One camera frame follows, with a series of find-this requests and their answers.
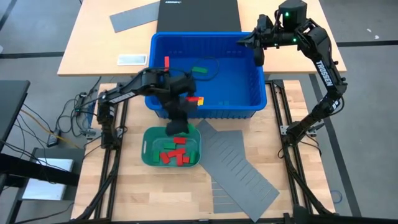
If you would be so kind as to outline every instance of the gray ramp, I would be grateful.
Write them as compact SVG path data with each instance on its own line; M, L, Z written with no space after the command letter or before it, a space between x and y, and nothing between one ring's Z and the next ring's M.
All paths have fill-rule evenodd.
M148 22L156 21L160 2L154 2L110 16L115 32L121 32Z
M206 133L212 131L209 126L200 123L198 129L201 133ZM229 197L256 222L279 192L246 160L242 134L241 138L232 135L231 131L218 133L213 131L212 134L202 135L200 164L216 181L212 183L212 187L224 189ZM223 194L221 189L213 189L214 197L222 197ZM215 204L215 212L223 212L229 208L233 210L233 204Z

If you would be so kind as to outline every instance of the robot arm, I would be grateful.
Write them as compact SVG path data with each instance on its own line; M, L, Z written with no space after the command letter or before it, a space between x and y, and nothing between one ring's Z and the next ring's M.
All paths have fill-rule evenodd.
M112 90L99 94L97 121L102 129L102 148L115 149L119 141L114 128L115 106L138 95L156 96L169 114L171 122L167 124L166 134L174 135L188 132L187 112L196 108L196 104L187 101L180 94L192 96L196 92L196 84L189 73L171 77L162 68L145 68L131 81L120 84Z
M331 58L331 42L326 30L312 19L307 19L306 13L305 2L286 0L275 12L275 24L262 14L253 32L238 41L238 44L254 49L254 62L257 66L264 64L264 50L268 47L278 49L280 46L297 45L297 50L301 50L317 68L328 92L309 115L287 128L284 140L291 145L300 142L316 122L331 116L347 89L345 78L340 77L336 68L338 62Z

